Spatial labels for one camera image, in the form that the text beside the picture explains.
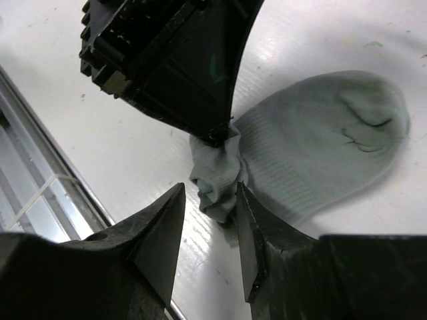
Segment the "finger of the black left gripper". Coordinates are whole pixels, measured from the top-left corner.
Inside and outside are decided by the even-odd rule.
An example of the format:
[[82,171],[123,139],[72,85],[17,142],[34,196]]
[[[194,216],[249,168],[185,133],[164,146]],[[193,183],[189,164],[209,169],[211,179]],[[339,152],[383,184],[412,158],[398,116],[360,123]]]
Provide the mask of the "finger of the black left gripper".
[[81,72],[104,93],[217,147],[228,137],[261,1],[87,1]]

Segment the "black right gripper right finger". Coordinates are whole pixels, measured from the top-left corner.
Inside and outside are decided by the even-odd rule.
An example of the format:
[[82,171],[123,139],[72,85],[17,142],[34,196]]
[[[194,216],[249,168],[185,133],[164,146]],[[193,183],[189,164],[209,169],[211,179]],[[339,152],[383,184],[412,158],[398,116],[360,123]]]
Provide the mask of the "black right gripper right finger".
[[253,319],[425,319],[426,237],[314,239],[268,211],[243,184],[236,225]]

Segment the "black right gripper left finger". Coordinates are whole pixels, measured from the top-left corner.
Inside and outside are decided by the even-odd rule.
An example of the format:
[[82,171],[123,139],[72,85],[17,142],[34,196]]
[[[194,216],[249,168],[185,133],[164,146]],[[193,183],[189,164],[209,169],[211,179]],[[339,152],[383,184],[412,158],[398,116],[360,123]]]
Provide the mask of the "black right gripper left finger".
[[165,319],[185,215],[185,186],[79,241],[1,234],[2,319]]

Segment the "grey sock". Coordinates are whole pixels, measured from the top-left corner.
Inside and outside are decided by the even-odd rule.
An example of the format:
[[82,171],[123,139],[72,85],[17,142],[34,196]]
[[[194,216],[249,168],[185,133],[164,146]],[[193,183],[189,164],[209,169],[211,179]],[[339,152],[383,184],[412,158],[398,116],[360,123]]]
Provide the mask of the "grey sock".
[[338,71],[294,83],[229,127],[219,147],[189,144],[199,209],[225,223],[245,184],[289,224],[383,175],[408,135],[410,116],[396,84],[367,71]]

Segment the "aluminium table frame rail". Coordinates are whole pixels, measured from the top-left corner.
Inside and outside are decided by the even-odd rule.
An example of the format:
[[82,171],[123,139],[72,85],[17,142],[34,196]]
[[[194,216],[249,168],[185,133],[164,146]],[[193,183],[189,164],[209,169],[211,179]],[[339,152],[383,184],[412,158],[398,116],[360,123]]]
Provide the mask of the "aluminium table frame rail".
[[[82,179],[1,74],[1,234],[28,233],[54,243],[79,241],[111,222]],[[181,319],[170,303],[165,319]]]

